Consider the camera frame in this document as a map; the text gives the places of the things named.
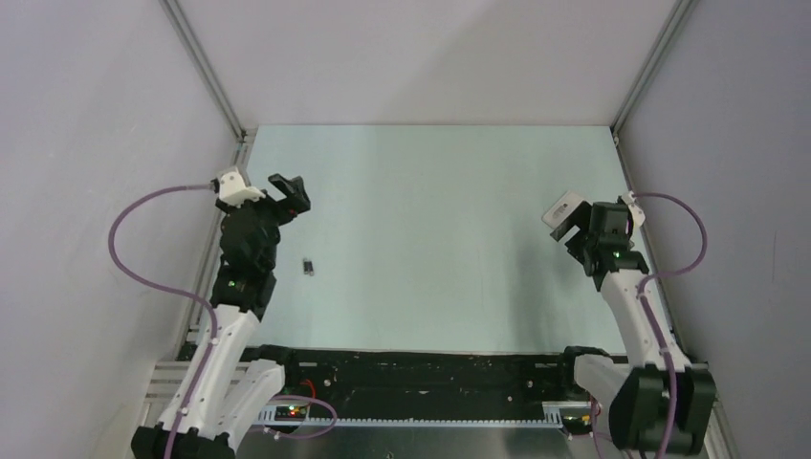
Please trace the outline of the white remote control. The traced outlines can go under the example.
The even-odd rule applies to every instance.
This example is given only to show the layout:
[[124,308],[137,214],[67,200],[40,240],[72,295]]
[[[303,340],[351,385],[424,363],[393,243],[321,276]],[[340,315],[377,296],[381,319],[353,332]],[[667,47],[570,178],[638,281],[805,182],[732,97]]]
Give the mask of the white remote control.
[[541,217],[542,222],[551,230],[557,227],[562,220],[582,205],[588,204],[578,193],[566,191]]

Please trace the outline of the small black battery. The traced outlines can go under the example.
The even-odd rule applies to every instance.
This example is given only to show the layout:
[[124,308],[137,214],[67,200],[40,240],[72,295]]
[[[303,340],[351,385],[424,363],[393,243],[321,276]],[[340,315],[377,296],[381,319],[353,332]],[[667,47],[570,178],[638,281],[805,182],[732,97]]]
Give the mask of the small black battery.
[[308,276],[315,275],[315,264],[312,259],[310,258],[303,258],[302,259],[302,270]]

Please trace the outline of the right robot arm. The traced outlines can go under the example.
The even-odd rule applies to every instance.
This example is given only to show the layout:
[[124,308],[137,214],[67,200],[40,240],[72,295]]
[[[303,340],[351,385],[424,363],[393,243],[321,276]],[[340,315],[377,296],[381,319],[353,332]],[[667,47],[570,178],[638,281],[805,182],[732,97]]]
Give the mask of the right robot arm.
[[614,202],[590,203],[568,192],[542,217],[609,307],[627,357],[620,364],[602,349],[569,346],[556,387],[568,399],[590,396],[593,410],[606,415],[617,449],[694,456],[702,450],[717,389],[712,374],[682,351],[655,305],[658,276],[632,242],[646,220],[638,199],[629,191]]

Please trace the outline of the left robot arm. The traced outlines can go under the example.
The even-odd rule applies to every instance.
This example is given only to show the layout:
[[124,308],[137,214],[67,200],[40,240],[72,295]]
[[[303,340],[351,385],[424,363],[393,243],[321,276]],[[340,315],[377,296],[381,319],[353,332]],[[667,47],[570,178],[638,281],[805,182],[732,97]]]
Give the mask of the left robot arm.
[[302,177],[268,180],[282,199],[251,186],[235,168],[210,186],[224,214],[220,265],[210,299],[190,296],[208,313],[208,325],[168,407],[154,426],[136,429],[130,447],[137,458],[233,458],[263,406],[301,386],[297,367],[266,359],[231,382],[273,294],[280,229],[311,208]]

